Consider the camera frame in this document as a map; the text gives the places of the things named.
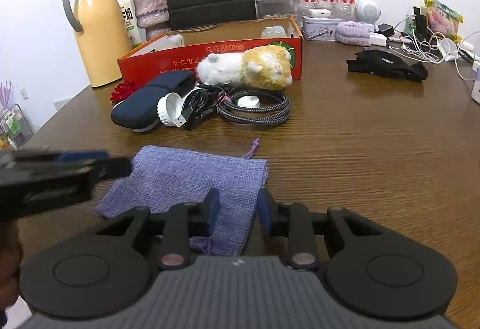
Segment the blue eyeglass case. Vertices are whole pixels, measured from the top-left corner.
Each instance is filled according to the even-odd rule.
[[[166,71],[114,106],[112,121],[117,126],[138,131],[153,128],[159,122],[158,100],[169,93],[183,97],[194,87],[195,76],[191,71]]]

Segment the drawstring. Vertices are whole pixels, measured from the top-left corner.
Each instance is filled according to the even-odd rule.
[[[242,158],[245,158],[246,160],[249,160],[253,156],[257,147],[259,147],[259,146],[260,146],[260,138],[257,138],[251,144],[251,150],[248,153],[246,153]]]

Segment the snack bag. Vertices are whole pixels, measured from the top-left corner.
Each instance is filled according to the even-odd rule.
[[[463,16],[437,0],[425,0],[425,6],[430,29],[458,43],[462,39],[457,35],[458,24],[463,22]]]

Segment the purple drawstring pouch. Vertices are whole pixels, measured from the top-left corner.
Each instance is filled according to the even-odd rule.
[[[130,176],[114,182],[97,206],[112,218],[136,206],[165,212],[182,202],[201,202],[210,188],[220,191],[213,234],[190,245],[207,254],[237,255],[250,231],[257,192],[265,186],[267,161],[145,146],[132,160]]]

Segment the wood grain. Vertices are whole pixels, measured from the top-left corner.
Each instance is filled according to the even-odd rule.
[[[448,316],[478,328],[480,106],[451,64],[429,66],[423,84],[398,82],[348,73],[346,59],[358,50],[305,42],[303,78],[287,89],[292,114],[280,127],[215,118],[192,132],[160,127],[135,134],[111,122],[108,86],[83,90],[29,145],[130,156],[158,145],[240,156],[259,137],[255,157],[268,160],[267,187],[277,200],[313,211],[344,206],[440,251],[458,271]],[[97,223],[94,208],[109,186],[98,186],[90,203],[23,219],[25,256]],[[247,254],[280,249],[282,241],[266,241],[254,225]]]

